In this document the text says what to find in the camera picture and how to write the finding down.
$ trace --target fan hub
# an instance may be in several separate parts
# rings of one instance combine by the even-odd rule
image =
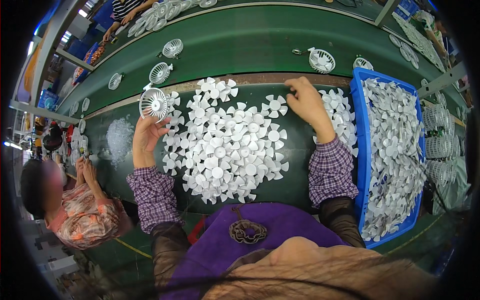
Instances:
[[[158,100],[153,100],[153,102],[152,102],[152,109],[153,109],[154,111],[159,111],[161,107],[162,107],[162,104],[160,103],[160,101],[158,101]]]

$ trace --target purple checkered sleeve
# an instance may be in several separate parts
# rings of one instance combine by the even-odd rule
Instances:
[[[359,191],[352,181],[352,154],[338,139],[327,144],[317,144],[310,157],[308,185],[313,207],[328,198],[348,196],[355,198]]]
[[[158,172],[157,167],[136,168],[127,176],[127,182],[138,204],[138,217],[145,233],[150,234],[153,227],[163,222],[185,224],[177,212],[171,176]]]

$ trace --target fluorescent light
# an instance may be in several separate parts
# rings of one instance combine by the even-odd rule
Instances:
[[[14,143],[10,143],[10,147],[17,148],[18,150],[23,150],[22,147],[20,147],[19,145],[15,145]]]
[[[28,45],[27,56],[32,54],[32,51],[33,51],[33,41],[31,41],[30,44]]]
[[[78,11],[78,14],[81,15],[82,17],[84,17],[84,18],[87,17],[87,13],[84,12],[83,10],[79,10],[79,11]]]

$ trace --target purple apron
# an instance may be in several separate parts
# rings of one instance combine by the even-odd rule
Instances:
[[[310,214],[281,203],[251,203],[240,207],[242,218],[263,225],[267,236],[255,244],[238,243],[228,233],[230,225],[238,220],[232,206],[238,204],[226,205],[205,220],[205,232],[177,266],[169,287],[191,282],[194,278],[221,276],[238,258],[253,251],[276,249],[296,236],[307,238],[320,247],[346,245]],[[198,288],[186,288],[167,293],[161,299],[191,300],[202,295]]]

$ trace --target hand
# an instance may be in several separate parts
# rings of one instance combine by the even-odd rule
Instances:
[[[135,15],[137,14],[137,10],[134,8],[132,9],[126,16],[125,18],[123,18],[123,20],[120,22],[120,25],[125,25],[127,24],[128,22],[130,22],[134,17]]]
[[[170,122],[170,117],[156,123],[157,117],[138,118],[135,134],[133,135],[133,166],[135,168],[147,168],[155,165],[153,150],[160,136],[168,133],[168,128],[163,128]]]
[[[295,96],[287,95],[288,106],[313,127],[319,143],[331,142],[335,138],[332,121],[327,115],[322,97],[313,85],[305,77],[288,79],[285,85],[290,86],[290,91],[296,92]]]
[[[92,162],[88,158],[84,162],[83,175],[88,187],[92,190],[95,199],[105,198],[105,195],[100,188],[100,184],[96,180],[96,168],[92,165]]]
[[[82,185],[85,183],[85,177],[84,177],[84,158],[81,156],[77,161],[75,162],[75,170],[77,171],[77,186]]]
[[[105,34],[103,35],[103,40],[102,40],[102,41],[103,41],[104,43],[107,43],[107,42],[108,42],[108,39],[110,38],[110,35],[111,35],[111,34],[112,34],[112,33],[110,32],[110,29],[107,30],[107,32],[105,32]]]
[[[95,183],[98,184],[96,181],[96,168],[92,165],[92,162],[90,159],[86,159],[84,164],[83,164],[83,171],[82,174],[85,178],[86,183],[88,183],[88,186],[92,188],[92,186],[95,185]]]
[[[58,153],[55,153],[55,162],[61,164],[61,156]]]

